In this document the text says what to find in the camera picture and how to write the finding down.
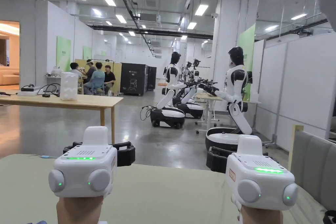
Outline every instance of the gray cushion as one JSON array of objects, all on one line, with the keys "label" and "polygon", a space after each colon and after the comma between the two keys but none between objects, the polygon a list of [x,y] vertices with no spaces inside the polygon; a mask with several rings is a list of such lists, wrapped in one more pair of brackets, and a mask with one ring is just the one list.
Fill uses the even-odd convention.
[{"label": "gray cushion", "polygon": [[322,176],[330,147],[330,142],[313,136],[305,154],[303,188],[318,202],[321,202]]},{"label": "gray cushion", "polygon": [[305,157],[312,136],[303,131],[295,132],[291,172],[295,176],[295,183],[303,187]]},{"label": "gray cushion", "polygon": [[336,145],[331,144],[331,147],[328,151],[324,170],[322,177],[321,185],[321,204],[327,210],[336,210]]}]

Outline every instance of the white controller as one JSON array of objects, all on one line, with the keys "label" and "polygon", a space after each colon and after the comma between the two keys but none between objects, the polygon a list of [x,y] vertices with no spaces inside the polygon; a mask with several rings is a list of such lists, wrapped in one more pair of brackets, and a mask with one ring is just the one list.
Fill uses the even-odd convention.
[{"label": "white controller", "polygon": [[57,197],[106,197],[111,193],[117,150],[108,144],[108,128],[88,127],[83,144],[57,158],[49,186]]}]

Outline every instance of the red label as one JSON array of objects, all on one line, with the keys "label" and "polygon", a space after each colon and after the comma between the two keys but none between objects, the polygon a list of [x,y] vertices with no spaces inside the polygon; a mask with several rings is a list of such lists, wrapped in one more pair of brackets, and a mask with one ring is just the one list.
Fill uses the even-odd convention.
[{"label": "red label", "polygon": [[236,182],[236,174],[231,169],[229,171],[229,176],[230,176],[230,178],[232,178],[232,180],[234,182]]}]

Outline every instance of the air conditioning unit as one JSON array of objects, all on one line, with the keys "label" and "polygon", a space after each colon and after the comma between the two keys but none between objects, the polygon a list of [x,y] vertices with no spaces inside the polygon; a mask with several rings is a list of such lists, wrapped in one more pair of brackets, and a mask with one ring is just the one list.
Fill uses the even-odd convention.
[{"label": "air conditioning unit", "polygon": [[138,24],[140,26],[159,28],[161,27],[161,17],[158,14],[141,13]]}]

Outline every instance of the black t-shirt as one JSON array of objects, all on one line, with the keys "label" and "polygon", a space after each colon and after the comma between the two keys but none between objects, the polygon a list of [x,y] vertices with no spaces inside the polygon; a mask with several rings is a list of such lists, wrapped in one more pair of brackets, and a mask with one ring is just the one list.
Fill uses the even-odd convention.
[{"label": "black t-shirt", "polygon": [[107,74],[107,72],[105,72],[105,81],[104,82],[110,82],[110,81],[115,81],[116,77],[114,76],[114,73],[110,72],[109,74]]}]

